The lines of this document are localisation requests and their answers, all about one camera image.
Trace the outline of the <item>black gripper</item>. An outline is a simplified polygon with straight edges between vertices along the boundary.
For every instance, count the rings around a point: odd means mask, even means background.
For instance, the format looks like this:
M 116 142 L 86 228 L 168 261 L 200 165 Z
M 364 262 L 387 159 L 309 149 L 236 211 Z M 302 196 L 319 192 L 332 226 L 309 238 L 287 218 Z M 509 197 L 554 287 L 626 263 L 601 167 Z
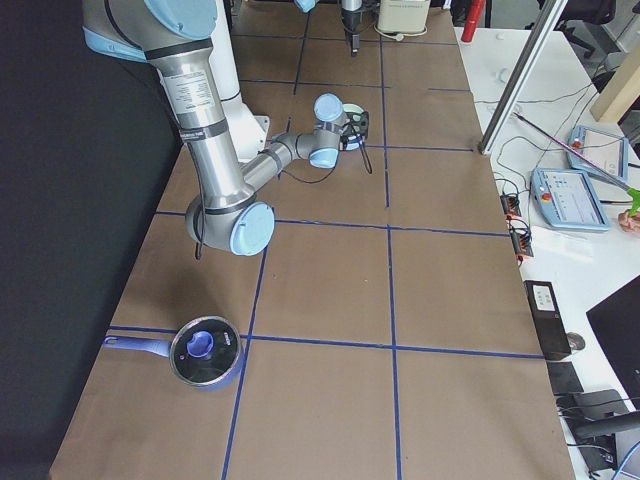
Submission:
M 357 33 L 358 27 L 361 24 L 361 12 L 359 10 L 351 11 L 342 8 L 341 21 L 345 33 L 348 34 L 350 54 L 357 56 L 359 52 L 359 35 Z
M 365 142 L 368 138 L 370 116 L 368 111 L 349 111 L 344 127 L 345 142 Z

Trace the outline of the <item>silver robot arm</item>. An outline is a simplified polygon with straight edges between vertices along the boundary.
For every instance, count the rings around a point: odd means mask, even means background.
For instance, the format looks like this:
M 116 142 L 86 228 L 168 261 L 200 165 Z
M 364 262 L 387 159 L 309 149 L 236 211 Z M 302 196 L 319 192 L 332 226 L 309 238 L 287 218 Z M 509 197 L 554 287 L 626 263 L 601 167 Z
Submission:
M 263 251 L 275 215 L 257 192 L 294 160 L 332 171 L 341 151 L 364 146 L 368 112 L 325 93 L 314 103 L 312 132 L 280 134 L 242 163 L 212 69 L 213 35 L 223 17 L 215 2 L 85 1 L 82 13 L 91 50 L 150 64 L 161 76 L 198 177 L 199 194 L 188 207 L 186 225 L 199 248 L 238 256 Z
M 295 0 L 298 9 L 307 14 L 318 4 L 317 0 Z M 362 21 L 363 2 L 361 0 L 339 0 L 340 20 L 345 40 L 352 57 L 356 57 L 360 49 L 359 26 Z

